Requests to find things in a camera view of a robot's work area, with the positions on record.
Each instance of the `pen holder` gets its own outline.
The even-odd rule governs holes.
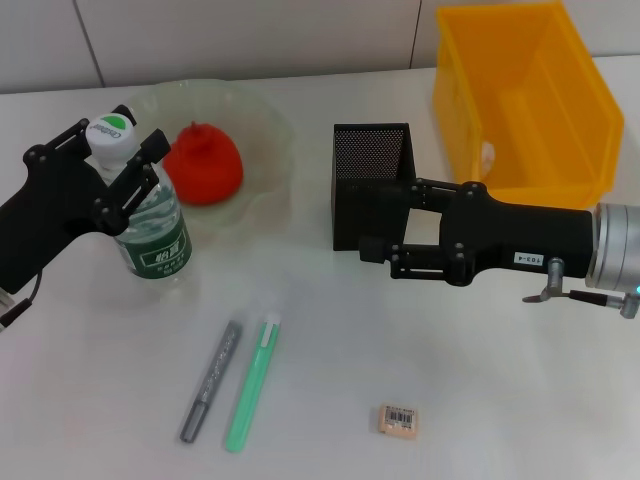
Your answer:
[[[402,243],[409,207],[385,200],[380,191],[415,178],[408,124],[335,125],[333,249],[358,250],[362,236]]]

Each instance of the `water bottle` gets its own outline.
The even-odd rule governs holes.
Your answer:
[[[111,184],[140,149],[135,129],[124,115],[109,113],[92,121],[87,142],[99,173]],[[191,240],[171,180],[153,165],[159,183],[129,218],[115,240],[129,270],[142,278],[175,277],[191,257]]]

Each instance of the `white tiled wall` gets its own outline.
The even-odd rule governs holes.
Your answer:
[[[0,93],[432,66],[437,6],[509,1],[0,0]],[[565,3],[594,54],[640,54],[640,0]]]
[[[107,85],[409,68],[420,0],[78,0]]]
[[[71,0],[0,0],[0,92],[98,86]]]

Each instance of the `white tabletop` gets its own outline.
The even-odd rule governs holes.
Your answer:
[[[608,200],[640,204],[640,58],[597,63],[628,126]],[[265,213],[276,228],[256,222],[207,241],[192,232],[194,275],[171,295],[140,286],[100,235],[56,258],[35,305],[0,335],[0,476],[637,479],[637,321],[568,301],[524,305],[543,287],[538,275],[489,271],[459,289],[391,280],[388,265],[332,251],[333,124],[409,122],[417,173],[446,179],[433,79],[413,70],[247,82],[296,130],[290,209]],[[0,201],[24,181],[28,147],[135,91],[0,96]],[[437,222],[412,214],[407,240],[435,242]],[[197,442],[181,444],[227,321],[269,302],[284,320],[245,451],[223,442],[251,333]],[[384,402],[418,408],[416,441],[376,433]]]

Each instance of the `yellow plastic bin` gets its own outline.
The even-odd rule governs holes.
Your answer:
[[[437,17],[433,104],[457,182],[566,208],[611,190],[624,119],[560,2]]]

